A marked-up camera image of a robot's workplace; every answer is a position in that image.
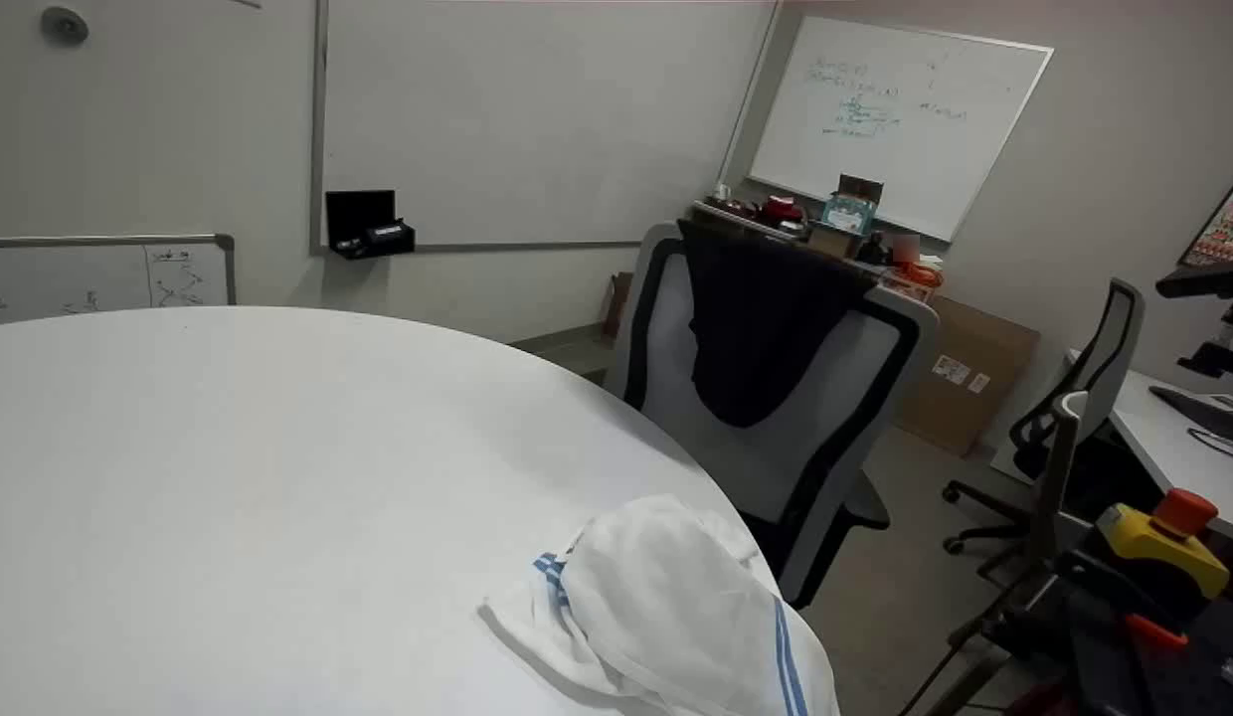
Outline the white towel with blue stripes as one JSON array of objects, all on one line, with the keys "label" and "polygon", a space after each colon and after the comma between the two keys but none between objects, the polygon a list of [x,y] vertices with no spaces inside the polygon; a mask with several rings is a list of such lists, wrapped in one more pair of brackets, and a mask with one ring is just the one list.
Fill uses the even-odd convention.
[{"label": "white towel with blue stripes", "polygon": [[480,606],[553,688],[651,716],[842,716],[827,647],[718,516],[672,497],[595,513]]}]

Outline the large leaning whiteboard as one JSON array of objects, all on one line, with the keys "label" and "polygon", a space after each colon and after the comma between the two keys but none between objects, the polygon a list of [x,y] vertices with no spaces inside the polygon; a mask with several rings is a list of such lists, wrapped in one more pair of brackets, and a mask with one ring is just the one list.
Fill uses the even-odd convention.
[{"label": "large leaning whiteboard", "polygon": [[1043,45],[806,17],[751,180],[806,198],[871,180],[881,224],[949,244],[1046,64]]}]

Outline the black garment on chair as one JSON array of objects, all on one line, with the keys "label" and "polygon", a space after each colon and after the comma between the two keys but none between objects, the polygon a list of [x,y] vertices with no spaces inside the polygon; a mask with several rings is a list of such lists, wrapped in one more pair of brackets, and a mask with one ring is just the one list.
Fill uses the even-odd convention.
[{"label": "black garment on chair", "polygon": [[819,249],[681,217],[693,284],[698,403],[729,426],[757,426],[806,374],[819,342],[876,277]]}]

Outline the grey black office chair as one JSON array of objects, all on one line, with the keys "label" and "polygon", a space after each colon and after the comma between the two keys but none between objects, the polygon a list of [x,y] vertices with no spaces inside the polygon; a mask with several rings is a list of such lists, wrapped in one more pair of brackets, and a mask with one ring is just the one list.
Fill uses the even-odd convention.
[{"label": "grey black office chair", "polygon": [[693,386],[693,284],[674,217],[641,244],[607,391],[709,469],[781,593],[804,609],[852,533],[847,501],[865,480],[865,451],[929,361],[936,327],[938,313],[922,297],[876,277],[781,411],[757,426],[729,426]]}]

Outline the black eraser box on ledge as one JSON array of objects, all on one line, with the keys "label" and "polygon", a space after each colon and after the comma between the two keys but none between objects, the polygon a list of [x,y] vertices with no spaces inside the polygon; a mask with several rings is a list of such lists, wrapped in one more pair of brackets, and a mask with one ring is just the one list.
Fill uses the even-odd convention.
[{"label": "black eraser box on ledge", "polygon": [[324,244],[340,259],[411,253],[417,236],[392,213],[391,191],[328,191]]}]

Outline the cluttered shelf with items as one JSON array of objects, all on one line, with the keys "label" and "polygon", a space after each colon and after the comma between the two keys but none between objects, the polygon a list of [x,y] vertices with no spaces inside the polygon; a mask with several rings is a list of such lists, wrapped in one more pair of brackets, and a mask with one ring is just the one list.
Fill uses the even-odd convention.
[{"label": "cluttered shelf with items", "polygon": [[863,196],[830,191],[827,198],[798,198],[791,191],[738,191],[717,182],[693,207],[693,217],[847,259],[907,293],[936,293],[942,285],[942,259],[920,249],[910,240],[887,236],[876,217],[876,204]]}]

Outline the yellow emergency stop button box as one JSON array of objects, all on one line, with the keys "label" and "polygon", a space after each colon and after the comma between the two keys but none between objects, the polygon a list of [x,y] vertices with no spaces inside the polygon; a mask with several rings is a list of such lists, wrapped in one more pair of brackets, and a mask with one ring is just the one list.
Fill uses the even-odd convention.
[{"label": "yellow emergency stop button box", "polygon": [[1230,583],[1230,569],[1202,542],[1215,506],[1194,491],[1168,491],[1148,513],[1117,501],[1097,516],[1097,533],[1117,562],[1158,562],[1186,571],[1203,601]]}]

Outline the small whiteboard on left wall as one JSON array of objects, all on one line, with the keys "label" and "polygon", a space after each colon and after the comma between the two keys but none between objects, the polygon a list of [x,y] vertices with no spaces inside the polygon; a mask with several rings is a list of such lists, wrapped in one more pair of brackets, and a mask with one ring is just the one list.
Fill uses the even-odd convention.
[{"label": "small whiteboard on left wall", "polygon": [[230,236],[0,240],[0,321],[230,304]]}]

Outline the brown cardboard box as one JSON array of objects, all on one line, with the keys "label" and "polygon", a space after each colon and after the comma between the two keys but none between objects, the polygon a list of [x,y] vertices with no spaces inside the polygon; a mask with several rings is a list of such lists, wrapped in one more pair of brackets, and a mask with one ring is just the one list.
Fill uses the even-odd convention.
[{"label": "brown cardboard box", "polygon": [[899,426],[965,456],[1027,374],[1038,333],[979,305],[929,293],[936,361],[910,386]]}]

